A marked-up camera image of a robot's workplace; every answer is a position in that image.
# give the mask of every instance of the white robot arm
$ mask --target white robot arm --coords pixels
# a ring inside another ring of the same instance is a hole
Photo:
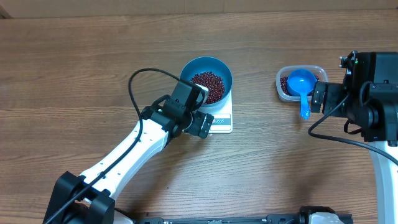
[[[387,141],[370,142],[374,146],[398,159],[398,148]],[[377,210],[379,224],[398,224],[398,167],[392,161],[370,152],[376,176]]]
[[[148,159],[160,152],[167,144],[169,132],[162,130],[162,126],[155,121],[148,119],[143,121],[143,130],[140,141],[113,169],[107,174],[105,179],[101,179],[94,184],[93,188],[102,192],[108,190],[110,197],[116,200],[122,192],[124,186],[131,180],[134,174],[144,165]],[[104,159],[99,161],[93,167],[85,170],[80,175],[85,176],[84,182],[89,184],[97,175],[109,166],[128,147],[134,142],[138,135],[139,123],[132,130],[129,136],[120,143]]]

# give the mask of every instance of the red beans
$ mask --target red beans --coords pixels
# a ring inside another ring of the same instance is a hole
[[[223,98],[225,92],[225,86],[223,79],[213,72],[203,72],[201,74],[196,74],[191,81],[194,84],[199,84],[205,86],[209,89],[209,97],[207,98],[205,104],[216,103]]]
[[[280,86],[282,87],[282,91],[286,95],[291,96],[291,94],[287,91],[287,77],[281,77],[280,78]]]

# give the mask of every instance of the blue bowl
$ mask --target blue bowl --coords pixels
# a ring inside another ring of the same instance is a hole
[[[228,95],[232,89],[232,73],[229,70],[228,66],[221,60],[214,57],[198,57],[188,62],[187,65],[181,71],[181,79],[190,81],[196,74],[200,74],[203,72],[213,72],[215,75],[221,77],[223,79],[223,83],[225,86],[225,92],[223,98],[216,103],[202,106],[216,106],[219,104],[225,104],[228,99]]]

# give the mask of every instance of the bowl rim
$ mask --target bowl rim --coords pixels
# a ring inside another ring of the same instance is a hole
[[[232,91],[232,86],[234,85],[234,84],[233,84],[233,83],[234,83],[234,78],[233,78],[233,76],[232,76],[231,69],[229,69],[228,65],[225,64],[222,60],[220,60],[220,59],[218,59],[218,58],[216,58],[216,57],[212,57],[212,56],[201,56],[201,57],[194,58],[194,59],[192,59],[191,61],[189,61],[189,62],[182,68],[182,70],[181,70],[181,72],[180,72],[180,78],[181,78],[182,72],[185,70],[185,68],[186,68],[190,63],[192,63],[192,62],[195,61],[195,60],[202,59],[202,58],[215,59],[215,60],[221,62],[221,63],[228,69],[229,75],[231,76],[231,88],[229,89],[229,92],[227,92],[227,94],[225,94],[225,96],[222,97],[222,99],[220,99],[219,101],[217,101],[217,102],[215,102],[215,103],[210,103],[210,104],[205,104],[205,103],[203,103],[203,106],[212,106],[212,105],[216,105],[216,104],[218,104],[219,102],[223,101],[225,98],[229,97],[229,94],[230,94],[231,91]]]

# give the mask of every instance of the wire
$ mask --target wire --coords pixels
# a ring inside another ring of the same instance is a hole
[[[315,122],[309,129],[308,129],[308,134],[311,135],[312,137],[315,138],[319,138],[319,139],[326,139],[326,140],[331,140],[331,141],[338,141],[338,142],[342,142],[342,143],[347,143],[347,144],[352,144],[354,146],[359,146],[359,147],[363,147],[365,149],[368,149],[372,152],[378,153],[382,156],[384,156],[385,158],[389,159],[391,162],[393,162],[395,165],[398,166],[398,160],[394,157],[392,157],[390,154],[376,148],[373,146],[370,146],[368,144],[365,143],[361,143],[358,141],[354,141],[354,140],[350,140],[350,139],[344,139],[344,138],[339,138],[339,137],[333,137],[333,136],[326,136],[326,135],[322,135],[322,134],[315,134],[312,133],[312,130],[314,128],[316,128],[320,123],[322,123],[324,120],[326,120],[332,113],[334,113],[340,106],[342,106],[344,104],[344,102],[349,98],[349,94],[333,109],[331,110],[329,113],[327,113],[326,115],[324,115],[321,119],[319,119],[317,122]]]
[[[58,211],[56,211],[50,218],[47,219],[47,221],[45,221],[45,224],[50,224],[54,218],[56,218],[61,212],[63,212],[65,209],[67,209],[73,202],[75,202],[75,200],[77,200],[78,198],[82,198],[83,194],[90,189],[95,183],[97,183],[97,181],[99,181],[101,178],[105,177],[105,174],[107,174],[114,166],[116,166],[116,164],[118,164],[127,154],[129,154],[129,152],[131,151],[131,149],[133,149],[133,147],[137,144],[138,141],[140,141],[141,138],[141,134],[142,134],[142,126],[143,126],[143,122],[142,122],[142,116],[141,116],[141,112],[139,111],[138,105],[132,95],[132,90],[131,90],[131,83],[132,83],[132,79],[141,72],[146,72],[146,71],[154,71],[154,72],[161,72],[165,75],[168,75],[174,79],[176,79],[177,81],[179,81],[180,79],[177,78],[176,76],[172,75],[169,72],[163,71],[161,69],[157,69],[157,68],[143,68],[140,69],[136,72],[134,72],[130,79],[129,79],[129,94],[130,94],[130,99],[132,101],[132,104],[134,105],[134,108],[137,111],[137,115],[138,115],[138,119],[139,119],[139,131],[138,131],[138,135],[136,137],[136,139],[134,140],[134,142],[131,144],[131,146],[126,150],[126,152],[124,152],[123,154],[121,154],[118,159],[116,159],[111,165],[109,165],[108,168],[106,168],[104,171],[100,172],[99,175],[93,180],[91,181],[88,185],[86,185],[86,187],[84,189],[82,189],[81,191],[79,191],[74,197],[72,197],[67,203],[65,203]]]
[[[358,128],[357,130],[354,131],[348,131],[348,125],[352,124],[350,119],[347,119],[347,122],[344,124],[344,132],[347,134],[359,134],[362,132],[362,128]]]

